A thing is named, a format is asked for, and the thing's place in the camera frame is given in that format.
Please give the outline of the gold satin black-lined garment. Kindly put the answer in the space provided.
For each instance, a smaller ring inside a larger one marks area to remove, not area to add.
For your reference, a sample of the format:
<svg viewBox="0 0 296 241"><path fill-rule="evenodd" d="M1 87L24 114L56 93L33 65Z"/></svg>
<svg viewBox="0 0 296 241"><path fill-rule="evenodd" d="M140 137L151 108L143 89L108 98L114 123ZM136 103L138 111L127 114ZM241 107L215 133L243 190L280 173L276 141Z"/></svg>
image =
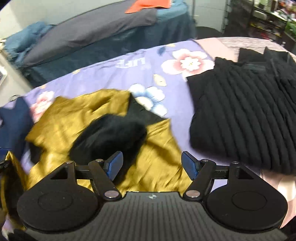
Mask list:
<svg viewBox="0 0 296 241"><path fill-rule="evenodd" d="M170 120L147 110L128 91L59 96L33 122L21 160L11 151L1 155L10 163L1 175L2 215L16 218L20 194L64 162L87 165L117 151L123 153L123 167L114 183L121 193L183 193L189 186Z"/></svg>

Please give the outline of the black ribbed knit sweater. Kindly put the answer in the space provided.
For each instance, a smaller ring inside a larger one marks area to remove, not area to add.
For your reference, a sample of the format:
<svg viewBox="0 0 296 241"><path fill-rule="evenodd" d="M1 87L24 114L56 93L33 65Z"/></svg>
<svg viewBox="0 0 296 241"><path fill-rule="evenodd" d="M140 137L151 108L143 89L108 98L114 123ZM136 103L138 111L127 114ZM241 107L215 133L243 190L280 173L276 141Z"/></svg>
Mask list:
<svg viewBox="0 0 296 241"><path fill-rule="evenodd" d="M295 61L288 52L242 48L237 62L216 58L187 84L193 149L295 174Z"/></svg>

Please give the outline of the purple floral bed sheet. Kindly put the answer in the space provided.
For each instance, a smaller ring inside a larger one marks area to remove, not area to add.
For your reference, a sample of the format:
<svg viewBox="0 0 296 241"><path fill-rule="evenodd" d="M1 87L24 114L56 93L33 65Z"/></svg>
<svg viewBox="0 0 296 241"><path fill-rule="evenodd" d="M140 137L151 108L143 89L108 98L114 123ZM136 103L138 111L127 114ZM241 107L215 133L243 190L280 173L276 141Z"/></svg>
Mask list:
<svg viewBox="0 0 296 241"><path fill-rule="evenodd" d="M35 124L20 163L26 187L68 161L73 142L93 120L125 115L133 103L157 121L147 126L137 159L118 176L117 188L184 192L190 178L181 152L191 150L193 116L187 78L212 69L216 57L234 59L216 38L178 42L77 69L28 92Z"/></svg>

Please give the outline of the navy blue garment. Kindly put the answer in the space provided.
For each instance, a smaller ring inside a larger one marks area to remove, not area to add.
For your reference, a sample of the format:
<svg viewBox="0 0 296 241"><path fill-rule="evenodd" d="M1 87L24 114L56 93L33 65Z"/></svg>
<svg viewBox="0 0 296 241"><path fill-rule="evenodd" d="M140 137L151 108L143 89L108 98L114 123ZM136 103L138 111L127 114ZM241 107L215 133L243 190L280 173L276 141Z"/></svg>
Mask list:
<svg viewBox="0 0 296 241"><path fill-rule="evenodd" d="M25 149L25 138L33 127L29 106L18 97L13 108L1 107L1 150L11 151L20 161Z"/></svg>

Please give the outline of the pink fuzzy blanket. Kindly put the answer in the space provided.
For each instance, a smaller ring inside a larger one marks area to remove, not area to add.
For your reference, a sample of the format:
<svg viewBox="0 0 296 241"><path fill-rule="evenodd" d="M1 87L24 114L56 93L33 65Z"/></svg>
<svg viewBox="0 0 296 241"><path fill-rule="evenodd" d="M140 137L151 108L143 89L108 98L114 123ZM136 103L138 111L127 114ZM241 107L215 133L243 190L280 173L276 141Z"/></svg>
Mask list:
<svg viewBox="0 0 296 241"><path fill-rule="evenodd" d="M212 58L220 57L236 62L240 48L251 49L263 53L265 48L285 52L286 49L275 42L265 39L247 37L205 38L196 41ZM278 190L287 200L288 211L281 227L287 225L295 217L295 177L261 171L260 177Z"/></svg>

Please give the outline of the grey blanket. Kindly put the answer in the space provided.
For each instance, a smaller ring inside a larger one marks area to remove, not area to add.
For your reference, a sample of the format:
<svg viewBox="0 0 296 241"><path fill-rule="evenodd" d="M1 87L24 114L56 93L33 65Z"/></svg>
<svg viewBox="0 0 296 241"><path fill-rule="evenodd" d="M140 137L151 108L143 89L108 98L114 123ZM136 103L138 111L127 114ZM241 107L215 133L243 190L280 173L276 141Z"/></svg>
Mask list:
<svg viewBox="0 0 296 241"><path fill-rule="evenodd" d="M25 56L23 66L39 64L58 54L85 47L132 28L155 24L155 8L127 14L125 11L132 5L132 1L108 4L54 26Z"/></svg>

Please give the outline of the blue crumpled duvet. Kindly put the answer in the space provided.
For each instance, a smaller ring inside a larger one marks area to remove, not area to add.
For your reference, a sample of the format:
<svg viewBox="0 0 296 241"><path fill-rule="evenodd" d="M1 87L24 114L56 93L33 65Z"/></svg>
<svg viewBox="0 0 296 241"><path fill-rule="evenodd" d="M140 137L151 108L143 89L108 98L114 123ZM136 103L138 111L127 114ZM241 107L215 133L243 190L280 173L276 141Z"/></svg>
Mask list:
<svg viewBox="0 0 296 241"><path fill-rule="evenodd" d="M21 68L25 56L53 27L55 27L55 25L36 22L6 38L4 51L8 54L10 62L17 68Z"/></svg>

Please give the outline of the orange folded cloth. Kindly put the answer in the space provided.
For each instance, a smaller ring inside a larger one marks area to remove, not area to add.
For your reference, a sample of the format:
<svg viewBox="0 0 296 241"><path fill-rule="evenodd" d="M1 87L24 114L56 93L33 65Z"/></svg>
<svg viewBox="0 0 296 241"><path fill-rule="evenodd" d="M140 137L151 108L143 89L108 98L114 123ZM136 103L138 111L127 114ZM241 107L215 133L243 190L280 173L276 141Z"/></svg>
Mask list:
<svg viewBox="0 0 296 241"><path fill-rule="evenodd" d="M163 8L169 9L171 7L171 0L137 0L129 9L125 11L126 14L136 13L142 9Z"/></svg>

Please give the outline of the black metal storage rack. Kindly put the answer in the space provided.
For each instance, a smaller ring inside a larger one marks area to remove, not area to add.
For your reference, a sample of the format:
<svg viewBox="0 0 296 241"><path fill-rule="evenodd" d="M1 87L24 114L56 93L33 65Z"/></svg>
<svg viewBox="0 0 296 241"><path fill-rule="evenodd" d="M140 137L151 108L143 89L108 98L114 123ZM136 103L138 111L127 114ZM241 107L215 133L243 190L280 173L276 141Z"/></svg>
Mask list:
<svg viewBox="0 0 296 241"><path fill-rule="evenodd" d="M223 36L270 40L294 54L295 19L277 6L278 1L227 1Z"/></svg>

